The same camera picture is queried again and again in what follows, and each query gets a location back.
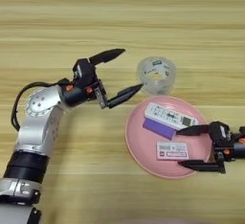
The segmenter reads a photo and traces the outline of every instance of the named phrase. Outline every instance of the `pink bowl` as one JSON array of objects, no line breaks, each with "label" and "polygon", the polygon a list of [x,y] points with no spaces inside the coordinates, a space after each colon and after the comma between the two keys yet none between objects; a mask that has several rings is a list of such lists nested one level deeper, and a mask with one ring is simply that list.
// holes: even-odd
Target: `pink bowl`
[{"label": "pink bowl", "polygon": [[[190,115],[196,118],[200,124],[207,123],[200,112],[185,101],[168,96],[147,99],[133,110],[126,123],[125,139],[131,155],[142,168],[163,178],[180,179],[193,175],[196,171],[181,167],[176,161],[156,159],[157,142],[169,142],[169,140],[143,128],[144,112],[150,102]],[[199,137],[174,136],[172,141],[186,143],[190,159],[208,161],[210,158],[212,141],[208,134]]]}]

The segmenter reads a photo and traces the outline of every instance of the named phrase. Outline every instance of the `small card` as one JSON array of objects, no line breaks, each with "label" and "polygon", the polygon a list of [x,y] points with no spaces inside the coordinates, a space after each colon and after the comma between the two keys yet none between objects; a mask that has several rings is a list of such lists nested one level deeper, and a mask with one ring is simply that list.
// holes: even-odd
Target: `small card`
[{"label": "small card", "polygon": [[157,143],[158,160],[187,160],[188,146],[185,143]]}]

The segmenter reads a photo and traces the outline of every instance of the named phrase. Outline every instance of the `wooden table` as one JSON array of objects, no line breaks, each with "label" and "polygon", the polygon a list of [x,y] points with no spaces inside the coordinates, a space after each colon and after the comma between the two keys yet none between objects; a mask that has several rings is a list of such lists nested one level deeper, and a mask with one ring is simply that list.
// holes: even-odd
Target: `wooden table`
[{"label": "wooden table", "polygon": [[[237,130],[245,113],[244,7],[245,0],[0,0],[1,172],[16,138],[10,114],[20,88],[70,78],[77,58],[110,48],[127,50],[98,69],[110,96],[137,82],[141,59],[165,56],[177,66],[171,95]],[[225,175],[176,181],[134,162],[124,125],[146,97],[114,110],[86,103],[63,118],[38,206],[44,224],[245,223],[245,162],[226,164]]]}]

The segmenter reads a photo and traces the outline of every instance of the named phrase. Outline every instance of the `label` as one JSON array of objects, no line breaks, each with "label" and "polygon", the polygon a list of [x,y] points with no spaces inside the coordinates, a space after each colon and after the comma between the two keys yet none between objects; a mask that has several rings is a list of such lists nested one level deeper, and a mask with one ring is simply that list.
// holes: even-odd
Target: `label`
[{"label": "label", "polygon": [[188,147],[185,143],[157,143],[158,160],[187,160]]},{"label": "label", "polygon": [[220,130],[221,130],[221,134],[224,138],[226,138],[226,132],[225,132],[225,128],[224,126],[220,125]]}]

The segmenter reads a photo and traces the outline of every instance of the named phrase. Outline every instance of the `black cable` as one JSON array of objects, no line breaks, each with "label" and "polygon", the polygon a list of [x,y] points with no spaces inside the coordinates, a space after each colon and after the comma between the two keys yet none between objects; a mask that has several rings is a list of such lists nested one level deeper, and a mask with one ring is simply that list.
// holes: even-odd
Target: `black cable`
[{"label": "black cable", "polygon": [[17,107],[18,107],[18,103],[19,100],[21,98],[21,96],[25,93],[25,91],[31,89],[31,88],[35,88],[35,87],[51,87],[51,86],[55,86],[55,85],[69,85],[69,84],[73,84],[72,82],[70,82],[68,79],[62,79],[59,82],[55,82],[55,83],[47,83],[47,82],[32,82],[28,85],[26,85],[17,95],[12,110],[11,110],[11,124],[12,126],[19,131],[20,128],[20,124],[18,122],[17,119]]}]

